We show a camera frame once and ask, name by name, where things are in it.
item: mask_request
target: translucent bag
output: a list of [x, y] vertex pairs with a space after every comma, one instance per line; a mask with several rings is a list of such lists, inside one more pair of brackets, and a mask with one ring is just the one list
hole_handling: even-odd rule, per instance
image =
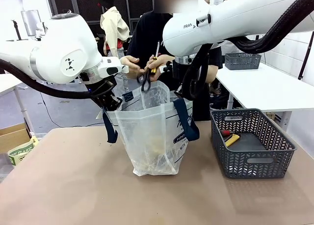
[[199, 138], [192, 120], [193, 103], [178, 99], [159, 81], [153, 82], [147, 92], [138, 88], [123, 98], [120, 109], [104, 112], [103, 117], [109, 117], [119, 134], [134, 166], [133, 173], [177, 174], [188, 139]]

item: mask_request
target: dark gray basket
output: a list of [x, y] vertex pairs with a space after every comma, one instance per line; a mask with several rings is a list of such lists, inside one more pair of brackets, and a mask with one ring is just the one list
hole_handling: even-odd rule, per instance
[[[228, 178], [283, 178], [297, 147], [260, 110], [212, 111], [211, 135], [222, 169]], [[246, 136], [236, 148], [226, 147], [220, 130]]]
[[258, 69], [261, 61], [259, 54], [232, 53], [225, 55], [225, 66], [230, 70]]

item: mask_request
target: basket handle hole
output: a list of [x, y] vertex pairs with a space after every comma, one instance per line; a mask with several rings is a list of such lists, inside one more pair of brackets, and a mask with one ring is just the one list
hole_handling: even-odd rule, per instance
[[225, 121], [239, 121], [239, 120], [243, 120], [243, 116], [226, 116], [224, 120]]
[[250, 159], [247, 159], [247, 163], [249, 163], [249, 164], [257, 164], [257, 163], [271, 164], [273, 162], [274, 162], [273, 158], [250, 158]]

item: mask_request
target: gray pants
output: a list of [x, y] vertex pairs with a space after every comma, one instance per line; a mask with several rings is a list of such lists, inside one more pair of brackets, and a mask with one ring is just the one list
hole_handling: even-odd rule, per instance
[[[123, 48], [118, 49], [119, 59], [124, 57]], [[113, 56], [111, 51], [108, 51], [108, 56]], [[128, 78], [125, 73], [118, 73], [115, 77], [117, 86], [114, 87], [113, 93], [116, 97], [121, 97], [123, 94], [129, 92]]]

